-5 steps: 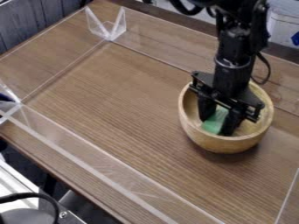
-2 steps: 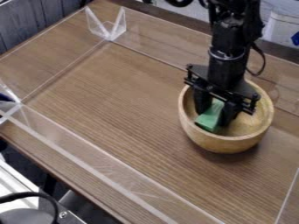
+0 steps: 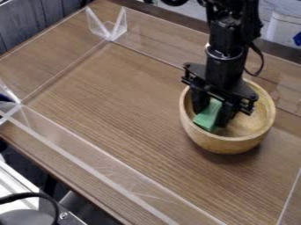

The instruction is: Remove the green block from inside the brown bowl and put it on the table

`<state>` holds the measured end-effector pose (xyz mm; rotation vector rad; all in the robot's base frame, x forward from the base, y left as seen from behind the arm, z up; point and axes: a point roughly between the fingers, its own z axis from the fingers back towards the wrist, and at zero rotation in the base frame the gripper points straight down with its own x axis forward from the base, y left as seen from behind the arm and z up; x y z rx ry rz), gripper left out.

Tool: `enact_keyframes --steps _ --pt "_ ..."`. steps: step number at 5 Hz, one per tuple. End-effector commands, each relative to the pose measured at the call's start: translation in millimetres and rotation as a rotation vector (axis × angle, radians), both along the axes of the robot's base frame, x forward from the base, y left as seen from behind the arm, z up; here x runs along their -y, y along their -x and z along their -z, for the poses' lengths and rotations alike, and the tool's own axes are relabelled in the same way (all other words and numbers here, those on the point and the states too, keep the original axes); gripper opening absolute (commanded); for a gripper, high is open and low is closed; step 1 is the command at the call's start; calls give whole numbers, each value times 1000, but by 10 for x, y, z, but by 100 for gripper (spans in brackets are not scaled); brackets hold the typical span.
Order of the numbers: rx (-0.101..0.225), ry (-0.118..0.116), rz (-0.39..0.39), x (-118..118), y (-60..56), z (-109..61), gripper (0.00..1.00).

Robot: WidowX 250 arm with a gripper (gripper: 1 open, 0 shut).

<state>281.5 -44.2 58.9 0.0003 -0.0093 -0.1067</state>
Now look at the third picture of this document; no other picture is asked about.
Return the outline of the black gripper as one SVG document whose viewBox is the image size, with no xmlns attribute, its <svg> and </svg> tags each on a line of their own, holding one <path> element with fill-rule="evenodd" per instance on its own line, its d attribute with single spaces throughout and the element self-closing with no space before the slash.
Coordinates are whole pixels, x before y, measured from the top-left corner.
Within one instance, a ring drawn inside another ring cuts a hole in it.
<svg viewBox="0 0 301 225">
<path fill-rule="evenodd" d="M 196 114 L 209 106 L 211 98 L 223 102 L 216 125 L 227 127 L 237 113 L 251 115 L 259 94 L 244 81 L 247 52 L 240 47 L 235 54 L 224 54 L 212 45 L 207 46 L 207 64 L 187 62 L 181 81 L 191 87 L 192 105 Z"/>
</svg>

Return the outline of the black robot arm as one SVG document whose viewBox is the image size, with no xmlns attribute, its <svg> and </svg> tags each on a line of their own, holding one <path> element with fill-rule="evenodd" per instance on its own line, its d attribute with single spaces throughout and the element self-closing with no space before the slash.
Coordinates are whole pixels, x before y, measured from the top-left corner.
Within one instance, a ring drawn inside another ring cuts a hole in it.
<svg viewBox="0 0 301 225">
<path fill-rule="evenodd" d="M 205 64 L 184 64 L 183 82 L 191 87 L 193 112 L 209 111 L 211 101 L 220 106 L 211 111 L 215 127 L 225 127 L 239 113 L 251 115 L 259 94 L 243 75 L 248 73 L 248 52 L 259 51 L 261 36 L 259 0 L 199 0 L 207 8 L 209 42 Z"/>
</svg>

